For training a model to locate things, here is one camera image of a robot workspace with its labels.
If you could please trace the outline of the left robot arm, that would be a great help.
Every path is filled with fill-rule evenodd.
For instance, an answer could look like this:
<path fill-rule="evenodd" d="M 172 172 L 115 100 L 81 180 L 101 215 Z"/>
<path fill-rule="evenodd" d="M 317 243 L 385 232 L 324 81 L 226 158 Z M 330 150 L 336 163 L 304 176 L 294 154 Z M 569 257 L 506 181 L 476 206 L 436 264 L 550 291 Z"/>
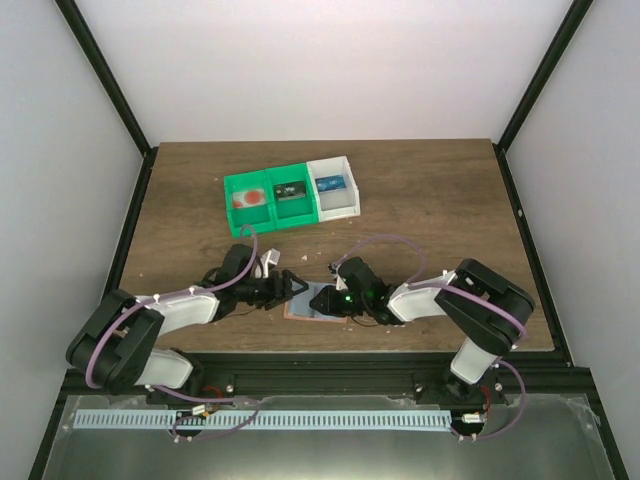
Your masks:
<path fill-rule="evenodd" d="M 73 338 L 66 361 L 94 389 L 112 394 L 133 387 L 169 389 L 181 403 L 194 403 L 204 392 L 200 363 L 176 348 L 157 348 L 157 340 L 213 324 L 240 304 L 271 310 L 307 292 L 308 283 L 293 272 L 276 270 L 278 259 L 274 249 L 259 256 L 255 248 L 235 244 L 220 266 L 185 290 L 134 296 L 115 289 Z"/>

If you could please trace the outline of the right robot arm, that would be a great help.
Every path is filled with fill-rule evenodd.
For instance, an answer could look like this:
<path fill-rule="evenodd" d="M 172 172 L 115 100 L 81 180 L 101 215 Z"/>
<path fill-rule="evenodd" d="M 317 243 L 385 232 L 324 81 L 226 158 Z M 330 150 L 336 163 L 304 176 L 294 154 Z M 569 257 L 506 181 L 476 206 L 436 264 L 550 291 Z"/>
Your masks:
<path fill-rule="evenodd" d="M 465 339 L 443 375 L 441 390 L 458 403 L 474 398 L 486 371 L 524 339 L 535 310 L 525 290 L 471 258 L 436 278 L 402 284 L 383 281 L 359 257 L 335 267 L 334 274 L 336 283 L 309 301 L 320 314 L 366 314 L 391 326 L 437 316 L 453 321 Z"/>

